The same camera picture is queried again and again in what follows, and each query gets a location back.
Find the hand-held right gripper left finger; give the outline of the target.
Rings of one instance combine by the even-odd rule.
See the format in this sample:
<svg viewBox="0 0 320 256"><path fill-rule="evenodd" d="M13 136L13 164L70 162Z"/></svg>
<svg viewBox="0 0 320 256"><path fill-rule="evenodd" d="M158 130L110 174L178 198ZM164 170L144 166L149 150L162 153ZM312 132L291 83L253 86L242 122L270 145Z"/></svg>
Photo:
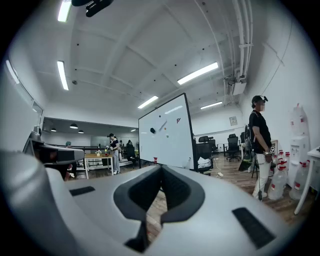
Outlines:
<svg viewBox="0 0 320 256"><path fill-rule="evenodd" d="M150 169L119 185L113 193L115 205L127 219L145 221L146 213L161 188L162 167Z"/></svg>

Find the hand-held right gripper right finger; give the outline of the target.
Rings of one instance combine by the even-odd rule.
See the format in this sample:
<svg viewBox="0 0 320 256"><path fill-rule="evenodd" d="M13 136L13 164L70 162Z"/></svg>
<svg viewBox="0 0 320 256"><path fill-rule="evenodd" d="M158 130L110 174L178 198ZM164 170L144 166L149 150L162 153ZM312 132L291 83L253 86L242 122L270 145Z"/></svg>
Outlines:
<svg viewBox="0 0 320 256"><path fill-rule="evenodd" d="M177 223L190 219L203 205L205 191L188 176L187 171L178 172L169 166L162 166L161 188L165 194L167 212L160 217L160 223Z"/></svg>

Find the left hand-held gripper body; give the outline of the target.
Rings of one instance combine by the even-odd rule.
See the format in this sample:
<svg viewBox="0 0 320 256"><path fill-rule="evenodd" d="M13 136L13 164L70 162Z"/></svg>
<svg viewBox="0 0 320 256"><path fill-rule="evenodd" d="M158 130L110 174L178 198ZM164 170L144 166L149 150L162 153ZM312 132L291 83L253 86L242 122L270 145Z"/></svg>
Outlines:
<svg viewBox="0 0 320 256"><path fill-rule="evenodd" d="M22 152L37 158L45 165L72 164L85 158L85 152L82 149L46 144L42 141L41 135L41 128L34 126Z"/></svg>

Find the white rolling whiteboard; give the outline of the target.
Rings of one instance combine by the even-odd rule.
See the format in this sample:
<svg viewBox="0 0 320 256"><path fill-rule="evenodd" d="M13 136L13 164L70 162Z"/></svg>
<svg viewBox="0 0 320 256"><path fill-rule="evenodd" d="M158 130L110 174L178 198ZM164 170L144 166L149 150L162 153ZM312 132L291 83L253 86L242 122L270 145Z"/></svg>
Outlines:
<svg viewBox="0 0 320 256"><path fill-rule="evenodd" d="M155 129L155 134L150 132L151 128ZM138 151L141 160L193 171L198 168L191 116L185 93L139 118L138 131Z"/></svg>

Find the black metal railing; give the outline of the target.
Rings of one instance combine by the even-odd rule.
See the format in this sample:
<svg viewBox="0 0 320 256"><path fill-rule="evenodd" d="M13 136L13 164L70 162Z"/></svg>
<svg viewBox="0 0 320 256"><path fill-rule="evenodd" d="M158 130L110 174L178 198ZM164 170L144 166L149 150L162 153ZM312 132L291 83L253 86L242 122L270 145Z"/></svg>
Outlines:
<svg viewBox="0 0 320 256"><path fill-rule="evenodd" d="M99 147L99 146L72 146L73 149L83 150L84 152L97 152L101 151L103 154L107 152L110 148L109 147Z"/></svg>

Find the white clothing bundle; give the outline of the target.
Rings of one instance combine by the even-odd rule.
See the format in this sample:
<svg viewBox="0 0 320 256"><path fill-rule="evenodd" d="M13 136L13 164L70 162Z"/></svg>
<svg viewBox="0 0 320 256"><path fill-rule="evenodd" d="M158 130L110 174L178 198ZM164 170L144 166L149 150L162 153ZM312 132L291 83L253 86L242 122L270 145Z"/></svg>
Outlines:
<svg viewBox="0 0 320 256"><path fill-rule="evenodd" d="M211 169L213 167L213 161L211 158L204 159L200 157L197 163L198 163L199 169L205 169L205 168Z"/></svg>

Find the wooden table with white legs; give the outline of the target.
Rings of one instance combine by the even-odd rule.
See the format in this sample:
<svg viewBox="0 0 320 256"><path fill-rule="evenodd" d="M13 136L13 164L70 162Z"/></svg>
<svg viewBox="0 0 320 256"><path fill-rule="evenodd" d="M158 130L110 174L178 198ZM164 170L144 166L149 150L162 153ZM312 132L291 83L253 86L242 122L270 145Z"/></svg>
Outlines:
<svg viewBox="0 0 320 256"><path fill-rule="evenodd" d="M97 155L95 153L86 153L83 158L84 162L84 169L85 169L85 174L86 174L86 179L89 179L89 171L90 171L90 166L89 166L89 161L90 159L94 160L107 160L107 167L110 169L111 175L114 175L114 167L113 167L113 157L111 155L106 155L106 154L100 154Z"/></svg>

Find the black bag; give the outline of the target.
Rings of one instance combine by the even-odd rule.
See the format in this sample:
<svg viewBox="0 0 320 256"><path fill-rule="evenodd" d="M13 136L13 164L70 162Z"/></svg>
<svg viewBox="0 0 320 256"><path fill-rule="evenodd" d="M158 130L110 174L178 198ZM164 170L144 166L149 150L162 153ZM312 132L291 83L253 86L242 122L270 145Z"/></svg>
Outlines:
<svg viewBox="0 0 320 256"><path fill-rule="evenodd" d="M249 127L246 125L244 128L245 132L245 150L241 150L241 164L238 168L239 172L248 171L251 172L254 170L255 165L255 156L253 152L252 142L251 142L251 133Z"/></svg>

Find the ceiling strip light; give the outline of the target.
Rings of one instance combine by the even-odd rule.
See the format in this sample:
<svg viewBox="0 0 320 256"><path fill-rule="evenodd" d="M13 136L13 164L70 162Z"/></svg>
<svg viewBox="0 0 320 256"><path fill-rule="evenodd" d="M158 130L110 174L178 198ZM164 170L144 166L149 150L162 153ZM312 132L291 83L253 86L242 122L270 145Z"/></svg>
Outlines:
<svg viewBox="0 0 320 256"><path fill-rule="evenodd" d="M149 104L151 104L152 102L156 101L158 99L157 96L153 96L150 99L148 99L147 101L143 102L142 104L140 104L138 106L139 109L143 109L144 107L148 106Z"/></svg>
<svg viewBox="0 0 320 256"><path fill-rule="evenodd" d="M203 68L201 68L199 70L196 70L196 71L184 76L183 78L177 80L177 83L179 85L183 85L183 84L185 84L185 83L187 83L187 82L189 82L189 81L191 81L191 80L193 80L193 79L195 79L195 78L197 78L199 76L202 76L202 75L204 75L206 73L209 73L209 72L211 72L213 70L216 70L218 67L219 67L218 63L214 62L214 63L212 63L210 65L207 65L207 66L205 66L205 67L203 67Z"/></svg>
<svg viewBox="0 0 320 256"><path fill-rule="evenodd" d="M62 0L57 16L59 22L66 22L72 6L71 0Z"/></svg>
<svg viewBox="0 0 320 256"><path fill-rule="evenodd" d="M211 108L211 107L219 106L222 103L223 103L222 101L218 101L218 102L215 102L215 103L212 103L212 104L209 104L209 105L202 106L202 107L200 107L200 109L201 110L208 109L208 108Z"/></svg>
<svg viewBox="0 0 320 256"><path fill-rule="evenodd" d="M63 61L58 60L57 61L57 68L58 68L58 73L59 73L59 77L61 80L61 84L64 90L68 91L69 90L69 86L68 86L68 82L67 82L67 78L66 78L66 72L65 72L65 64Z"/></svg>

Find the group of clear water jugs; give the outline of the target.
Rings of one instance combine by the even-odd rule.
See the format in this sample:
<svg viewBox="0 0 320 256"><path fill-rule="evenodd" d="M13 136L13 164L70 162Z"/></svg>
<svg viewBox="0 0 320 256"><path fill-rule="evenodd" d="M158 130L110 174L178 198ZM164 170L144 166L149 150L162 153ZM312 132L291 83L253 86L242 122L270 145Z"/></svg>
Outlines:
<svg viewBox="0 0 320 256"><path fill-rule="evenodd" d="M286 185L291 187L289 197L300 200L306 185L310 160L294 163L290 161L290 153L285 153L285 158L279 157L276 170L268 189L270 200L279 200L283 197Z"/></svg>

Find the white water dispenser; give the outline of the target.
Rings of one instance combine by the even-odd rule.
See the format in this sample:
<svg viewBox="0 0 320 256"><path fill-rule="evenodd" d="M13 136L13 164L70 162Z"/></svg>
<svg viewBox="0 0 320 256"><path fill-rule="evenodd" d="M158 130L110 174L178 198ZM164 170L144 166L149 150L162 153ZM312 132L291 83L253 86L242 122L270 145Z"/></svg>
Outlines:
<svg viewBox="0 0 320 256"><path fill-rule="evenodd" d="M292 136L289 147L288 185L293 187L300 162L303 163L308 160L307 153L310 150L308 118L299 103L291 112L290 127Z"/></svg>

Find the white air conditioning unit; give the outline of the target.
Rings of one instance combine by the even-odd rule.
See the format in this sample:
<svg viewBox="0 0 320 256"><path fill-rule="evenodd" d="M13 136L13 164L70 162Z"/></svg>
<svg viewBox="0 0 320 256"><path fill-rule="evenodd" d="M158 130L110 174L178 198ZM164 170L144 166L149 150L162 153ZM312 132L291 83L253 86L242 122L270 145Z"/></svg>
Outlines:
<svg viewBox="0 0 320 256"><path fill-rule="evenodd" d="M244 92L246 88L247 82L246 80L241 80L240 82L228 81L226 86L226 94L228 96L240 95Z"/></svg>

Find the white ceiling pipes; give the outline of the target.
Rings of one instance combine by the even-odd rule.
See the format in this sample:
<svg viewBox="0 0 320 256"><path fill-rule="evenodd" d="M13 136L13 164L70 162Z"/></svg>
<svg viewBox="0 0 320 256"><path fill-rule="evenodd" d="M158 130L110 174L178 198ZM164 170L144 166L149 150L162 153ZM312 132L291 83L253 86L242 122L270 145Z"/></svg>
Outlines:
<svg viewBox="0 0 320 256"><path fill-rule="evenodd" d="M253 10L251 0L232 0L239 32L240 61L236 81L247 77L253 44Z"/></svg>

